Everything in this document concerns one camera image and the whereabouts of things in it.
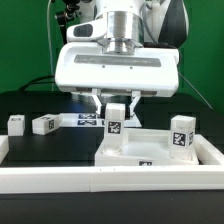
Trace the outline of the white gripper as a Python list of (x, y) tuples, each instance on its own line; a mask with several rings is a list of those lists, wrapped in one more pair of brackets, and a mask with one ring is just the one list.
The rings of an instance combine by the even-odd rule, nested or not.
[[(97, 43), (68, 43), (58, 57), (55, 82), (63, 92), (131, 95), (126, 118), (135, 116), (141, 95), (171, 97), (178, 89), (179, 52), (167, 48), (135, 48), (133, 55), (104, 54)], [(92, 95), (99, 118), (106, 105)]]

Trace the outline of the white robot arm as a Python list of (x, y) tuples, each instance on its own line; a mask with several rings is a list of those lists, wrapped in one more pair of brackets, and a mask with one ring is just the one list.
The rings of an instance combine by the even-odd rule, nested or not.
[(170, 97), (178, 88), (178, 48), (189, 31), (183, 0), (88, 0), (67, 29), (55, 72), (64, 92)]

